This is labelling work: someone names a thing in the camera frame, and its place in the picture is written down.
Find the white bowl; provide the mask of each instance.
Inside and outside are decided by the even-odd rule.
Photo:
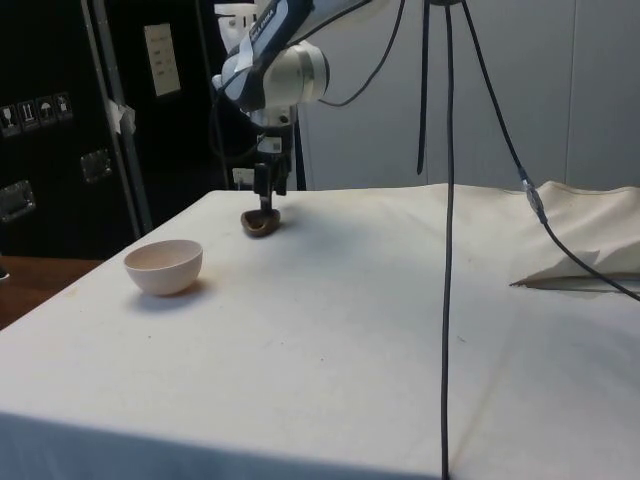
[[[151,295],[173,295],[189,288],[202,268],[202,246],[191,240],[152,243],[124,259],[131,280]]]

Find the white sign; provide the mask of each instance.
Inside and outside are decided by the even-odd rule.
[[[144,27],[144,35],[147,39],[147,51],[149,52],[156,97],[179,92],[181,89],[180,76],[173,50],[171,25],[168,23],[148,25]]]

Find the cable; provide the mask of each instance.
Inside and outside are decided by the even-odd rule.
[[[236,78],[238,78],[238,76],[240,76],[241,73],[242,71],[235,72],[233,75],[231,75],[229,80],[227,80],[217,91],[216,98],[213,101],[213,105],[211,105],[211,114],[209,116],[209,123],[211,124],[213,120],[213,131],[217,137],[215,141],[213,141],[213,139],[209,137],[209,146],[213,147],[212,150],[215,152],[216,149],[214,144],[218,145],[217,156],[220,158],[220,164],[222,165],[222,174],[224,175],[225,190],[230,190],[231,185],[229,182],[229,168],[228,168],[227,156],[224,152],[224,139],[222,136],[222,128],[220,127],[220,118],[218,116],[218,104],[220,103],[220,100],[222,99],[222,95],[224,95],[224,92],[227,90],[229,85],[231,85],[231,82],[233,82]]]
[[[500,123],[500,128],[502,130],[502,135],[504,136],[505,141],[507,142],[507,146],[509,147],[509,151],[511,152],[511,158],[518,169],[518,174],[520,175],[520,179],[525,187],[525,192],[527,193],[527,197],[529,198],[529,202],[533,210],[536,212],[538,219],[544,229],[546,230],[549,238],[556,244],[556,246],[564,252],[567,257],[569,257],[573,262],[575,262],[580,268],[585,270],[587,273],[592,275],[593,277],[601,280],[613,288],[618,290],[620,293],[627,295],[628,297],[640,302],[640,295],[632,292],[631,290],[623,287],[615,280],[610,277],[598,272],[596,269],[590,267],[585,262],[580,260],[569,248],[567,248],[564,243],[562,243],[558,237],[553,232],[551,226],[549,225],[549,220],[544,211],[544,205],[542,203],[542,199],[538,194],[533,182],[531,181],[529,175],[527,174],[526,169],[522,166],[520,159],[518,158],[518,154],[516,152],[515,147],[513,146],[513,142],[511,140],[511,135],[509,135],[509,131],[507,129],[507,125],[504,121],[504,117],[502,116],[502,111],[500,109],[500,104],[498,103],[498,99],[496,97],[495,91],[493,90],[493,85],[491,83],[491,79],[489,78],[489,73],[487,71],[487,66],[484,61],[484,55],[482,54],[482,48],[480,47],[480,42],[478,40],[478,34],[475,29],[475,25],[473,24],[473,19],[471,18],[471,12],[469,11],[469,6],[467,5],[467,0],[462,0],[462,8],[464,9],[464,15],[467,19],[467,24],[469,25],[469,31],[471,32],[471,37],[473,39],[473,44],[476,50],[476,56],[478,57],[478,62],[480,63],[480,69],[482,70],[482,76],[484,77],[485,84],[487,85],[487,90],[489,90],[489,95],[491,96],[491,102],[493,103],[493,108],[498,117],[498,122]]]
[[[453,97],[455,77],[453,66],[453,25],[451,5],[445,5],[447,20],[447,64],[449,93],[447,105],[447,255],[444,274],[444,305],[442,308],[442,383],[440,388],[440,442],[442,448],[442,479],[449,480],[449,313],[451,306],[451,276],[453,270],[453,202],[455,192],[455,158],[453,150]]]
[[[582,260],[580,260],[571,250],[569,250],[559,239],[558,237],[556,237],[556,234],[553,232],[553,230],[551,229],[551,227],[549,226],[549,223],[543,223],[542,226],[544,227],[544,229],[547,231],[547,233],[549,234],[549,237],[551,238],[551,240],[553,241],[553,243],[555,243],[558,248],[560,250],[562,250],[565,255],[567,257],[569,257],[571,260],[573,260],[575,263],[577,263],[578,265],[580,265],[580,267],[582,267],[584,270],[586,270],[587,272],[589,272],[592,276],[594,276],[595,278],[603,281],[604,283],[607,283],[609,285],[611,285],[613,288],[615,288],[616,290],[619,290],[621,293],[624,293],[625,295],[633,298],[634,300],[637,300],[640,302],[640,295],[632,292],[631,290],[623,287],[622,285],[618,284],[617,282],[615,282],[614,280],[610,279],[609,277],[607,277],[606,275],[603,275],[602,273],[598,272],[597,270],[595,270],[594,268],[590,267],[589,265],[587,265],[586,263],[584,263]]]
[[[332,24],[333,22],[340,20],[342,17],[349,15],[352,12],[355,12],[356,10],[364,7],[365,5],[368,5],[372,2],[373,0],[362,0],[360,3],[357,3],[355,5],[353,5],[352,7],[347,8],[346,10],[344,10],[343,12],[334,15],[333,17],[329,18],[328,20],[325,20],[324,22],[320,23],[319,25],[317,25],[316,27],[312,28],[311,30],[309,30],[307,33],[305,33],[302,37],[297,38],[294,42],[288,44],[286,48],[290,48],[293,47],[294,45],[298,45],[300,42],[305,41],[307,38],[309,38],[311,35],[318,33],[320,30],[322,30],[323,28],[325,28],[326,26]]]
[[[418,175],[424,170],[427,149],[427,94],[429,75],[429,19],[431,18],[431,2],[424,1],[422,12],[422,66],[420,79],[420,131],[418,137]]]
[[[356,93],[354,93],[353,95],[351,95],[349,98],[347,98],[342,102],[330,102],[328,100],[320,100],[320,103],[323,103],[324,105],[328,105],[334,108],[346,107],[347,105],[355,101],[360,95],[362,95],[367,90],[367,88],[369,88],[369,85],[371,84],[371,82],[373,82],[373,80],[378,76],[378,74],[380,73],[384,65],[387,63],[389,54],[391,53],[391,50],[393,49],[393,46],[396,43],[396,38],[398,37],[398,31],[400,30],[400,23],[402,22],[402,15],[404,13],[405,3],[406,3],[405,0],[400,0],[400,5],[398,6],[398,15],[396,17],[395,24],[393,25],[393,31],[391,33],[391,37],[389,38],[389,42],[387,43],[387,48],[385,49],[384,55],[382,55],[382,59],[380,59],[380,62],[378,62],[378,65],[373,70],[371,75],[369,75],[369,78],[367,78],[364,84],[356,91]]]
[[[213,132],[216,131],[218,128],[222,129],[221,127],[217,127],[215,125],[215,122],[220,122],[220,118],[217,112],[217,105],[212,105],[211,106],[211,113],[209,114],[209,149],[211,150],[211,152],[217,156],[217,157],[222,157],[223,152],[221,152],[220,150],[218,150],[218,147],[216,147],[215,145],[215,139],[213,138]],[[261,137],[264,137],[264,135],[261,135],[258,137],[258,141],[257,143],[251,147],[249,150],[240,153],[238,155],[228,155],[227,153],[224,153],[225,158],[227,160],[227,162],[229,162],[230,164],[234,164],[234,163],[239,163],[245,159],[247,159],[248,157],[250,157],[251,155],[253,155],[254,153],[256,153],[258,151],[258,144],[260,143]]]

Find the cable connector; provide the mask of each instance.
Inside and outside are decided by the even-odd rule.
[[[544,204],[538,194],[538,190],[536,190],[536,186],[528,178],[522,179],[522,186],[524,188],[524,192],[527,194],[527,200],[529,200],[531,209],[538,216],[540,223],[545,225],[548,222],[547,214],[544,212]]]

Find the white wall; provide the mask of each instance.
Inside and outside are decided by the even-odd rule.
[[[567,181],[640,186],[640,2],[578,0]]]
[[[359,101],[342,110],[301,108],[310,188],[446,180],[444,13],[432,7],[427,175],[418,178],[422,1],[407,3],[389,62]],[[312,39],[332,64],[328,99],[348,96],[378,62],[396,8],[391,2],[372,23]],[[513,140],[534,180],[640,185],[640,3],[483,0],[470,2],[470,9]],[[453,20],[457,181],[517,188],[461,7],[453,8]]]
[[[311,40],[331,64],[326,99],[355,92],[380,60],[393,29],[397,0],[370,21],[328,28]],[[300,109],[309,188],[349,188],[424,183],[416,175],[420,114],[422,2],[408,0],[396,47],[369,90],[335,110]]]

